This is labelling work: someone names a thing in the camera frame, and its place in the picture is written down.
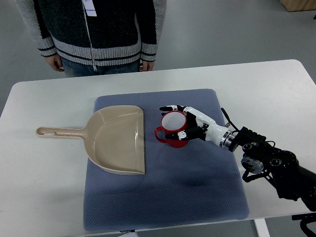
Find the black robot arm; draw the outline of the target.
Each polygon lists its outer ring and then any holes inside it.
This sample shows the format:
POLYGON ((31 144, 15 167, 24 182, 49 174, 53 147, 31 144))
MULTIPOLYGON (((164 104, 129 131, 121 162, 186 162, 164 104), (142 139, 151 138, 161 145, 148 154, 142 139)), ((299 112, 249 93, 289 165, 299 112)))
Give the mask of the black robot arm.
POLYGON ((243 181, 249 183, 265 178, 275 188, 279 198, 302 200, 310 213, 293 215, 292 220, 299 220, 302 232, 314 237, 316 234, 308 224, 316 220, 315 173, 301 167, 294 153, 277 148, 274 141, 268 141, 265 136, 246 127, 230 132, 224 145, 231 152, 237 147, 242 148, 243 181))

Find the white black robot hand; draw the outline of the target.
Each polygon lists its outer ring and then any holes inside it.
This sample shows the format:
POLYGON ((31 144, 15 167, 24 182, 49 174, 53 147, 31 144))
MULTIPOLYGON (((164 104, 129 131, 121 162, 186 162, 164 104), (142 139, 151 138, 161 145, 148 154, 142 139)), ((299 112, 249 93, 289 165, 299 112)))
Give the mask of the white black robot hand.
POLYGON ((233 132, 227 127, 218 125, 214 119, 193 107, 168 105, 160 107, 159 110, 163 111, 165 115, 171 111, 180 111, 187 119, 187 128, 181 128, 179 132, 165 135, 166 139, 189 141, 199 138, 203 141, 211 141, 219 147, 228 148, 235 138, 233 132))

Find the person's right hand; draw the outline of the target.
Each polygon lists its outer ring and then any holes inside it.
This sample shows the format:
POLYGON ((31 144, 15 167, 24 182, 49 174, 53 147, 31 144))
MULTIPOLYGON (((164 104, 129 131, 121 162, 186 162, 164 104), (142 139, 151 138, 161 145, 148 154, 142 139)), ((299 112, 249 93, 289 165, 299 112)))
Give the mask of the person's right hand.
POLYGON ((63 68, 63 62, 61 57, 58 54, 49 56, 49 57, 45 57, 44 58, 46 63, 54 70, 57 72, 64 72, 64 68, 63 68))

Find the person's left hand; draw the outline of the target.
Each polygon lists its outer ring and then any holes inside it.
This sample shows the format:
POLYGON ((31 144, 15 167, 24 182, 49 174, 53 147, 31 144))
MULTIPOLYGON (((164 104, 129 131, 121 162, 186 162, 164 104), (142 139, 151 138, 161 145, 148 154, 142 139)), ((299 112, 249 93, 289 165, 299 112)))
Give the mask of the person's left hand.
POLYGON ((152 71, 155 66, 155 62, 147 62, 147 61, 140 61, 139 64, 139 71, 140 72, 149 72, 152 71))

